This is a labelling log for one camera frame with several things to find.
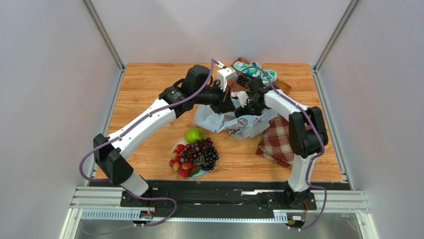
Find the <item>light blue plastic bag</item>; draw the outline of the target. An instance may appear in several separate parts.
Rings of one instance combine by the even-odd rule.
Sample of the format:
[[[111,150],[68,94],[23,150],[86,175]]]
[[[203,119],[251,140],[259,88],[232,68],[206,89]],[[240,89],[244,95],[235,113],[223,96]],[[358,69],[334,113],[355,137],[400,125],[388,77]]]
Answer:
[[[263,133],[270,121],[279,114],[273,109],[264,109],[257,115],[242,115],[237,117],[235,112],[217,113],[214,106],[200,105],[195,112],[194,123],[214,133],[227,131],[228,135],[244,140]]]

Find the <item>red purple fake grape bunch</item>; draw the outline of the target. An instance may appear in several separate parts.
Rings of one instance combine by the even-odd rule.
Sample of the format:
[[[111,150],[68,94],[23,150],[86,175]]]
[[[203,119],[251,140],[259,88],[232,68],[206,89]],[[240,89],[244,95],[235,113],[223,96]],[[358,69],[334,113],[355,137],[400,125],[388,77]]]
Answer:
[[[213,141],[208,137],[204,138],[201,141],[197,140],[195,143],[190,143],[192,146],[192,149],[194,150],[193,156],[191,156],[192,161],[194,163],[200,163],[203,162],[203,154],[206,151],[206,149],[210,147],[214,147]]]

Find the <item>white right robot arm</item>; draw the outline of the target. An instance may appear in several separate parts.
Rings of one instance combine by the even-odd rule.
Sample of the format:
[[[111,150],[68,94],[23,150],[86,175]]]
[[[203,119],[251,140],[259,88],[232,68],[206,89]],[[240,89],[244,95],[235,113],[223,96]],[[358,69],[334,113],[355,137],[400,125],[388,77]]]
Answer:
[[[265,85],[260,79],[249,82],[247,95],[247,103],[235,112],[237,117],[261,115],[263,110],[273,109],[288,121],[288,139],[294,163],[286,193],[292,200],[306,196],[311,190],[310,178],[315,159],[324,153],[328,143],[321,109],[308,108],[274,85]]]

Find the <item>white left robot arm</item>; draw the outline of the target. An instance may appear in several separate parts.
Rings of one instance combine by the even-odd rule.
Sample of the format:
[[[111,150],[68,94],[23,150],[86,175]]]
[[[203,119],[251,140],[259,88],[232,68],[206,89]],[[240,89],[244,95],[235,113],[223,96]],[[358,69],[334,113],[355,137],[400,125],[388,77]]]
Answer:
[[[147,182],[126,161],[139,145],[155,131],[190,111],[195,104],[209,105],[219,113],[235,110],[227,83],[236,78],[231,67],[222,67],[212,78],[212,70],[201,65],[191,67],[186,76],[167,87],[141,115],[120,130],[93,139],[94,162],[113,185],[142,196]]]

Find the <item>red fake cherry bunch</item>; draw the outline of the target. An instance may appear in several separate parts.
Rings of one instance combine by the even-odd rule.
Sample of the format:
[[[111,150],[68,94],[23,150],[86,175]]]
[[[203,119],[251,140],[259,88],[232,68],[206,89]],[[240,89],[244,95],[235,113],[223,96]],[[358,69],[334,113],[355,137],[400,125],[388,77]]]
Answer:
[[[201,172],[199,165],[196,165],[191,156],[194,150],[190,144],[177,144],[171,152],[169,166],[178,173],[182,179],[195,178]]]

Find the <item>green fake apple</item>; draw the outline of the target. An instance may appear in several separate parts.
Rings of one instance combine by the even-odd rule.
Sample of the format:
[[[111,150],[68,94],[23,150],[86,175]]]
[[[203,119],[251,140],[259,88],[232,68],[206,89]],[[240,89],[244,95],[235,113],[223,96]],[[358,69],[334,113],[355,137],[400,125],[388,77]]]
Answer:
[[[186,132],[185,140],[187,143],[195,143],[197,140],[204,139],[204,134],[199,128],[192,128]]]

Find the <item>dark fake grape bunch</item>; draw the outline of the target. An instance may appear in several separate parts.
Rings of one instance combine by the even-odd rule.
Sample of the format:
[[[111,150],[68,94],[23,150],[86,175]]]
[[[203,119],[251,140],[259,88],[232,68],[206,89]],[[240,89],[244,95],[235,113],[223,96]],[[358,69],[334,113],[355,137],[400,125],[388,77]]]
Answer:
[[[219,160],[218,151],[215,147],[210,147],[206,149],[203,154],[203,162],[201,164],[201,169],[203,171],[212,171],[216,165],[216,162]]]

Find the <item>cream blue ceramic plate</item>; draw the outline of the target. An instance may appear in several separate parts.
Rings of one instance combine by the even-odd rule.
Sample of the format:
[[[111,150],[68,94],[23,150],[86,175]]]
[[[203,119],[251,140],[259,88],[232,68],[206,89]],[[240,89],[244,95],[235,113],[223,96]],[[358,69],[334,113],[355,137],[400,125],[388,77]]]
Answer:
[[[177,144],[179,144],[179,143],[182,143],[182,144],[186,144],[187,143],[187,141],[185,140],[185,138],[183,137],[183,138],[181,138],[179,141],[177,141],[176,143],[175,143],[175,145],[173,146],[173,148],[172,148],[172,150],[174,149],[174,147],[177,145]],[[198,174],[194,179],[197,179],[197,178],[201,178],[201,177],[203,177],[203,176],[205,176],[206,174],[208,174],[209,172],[211,172],[211,171],[203,171],[202,169],[201,169],[201,172],[200,172],[200,174]]]

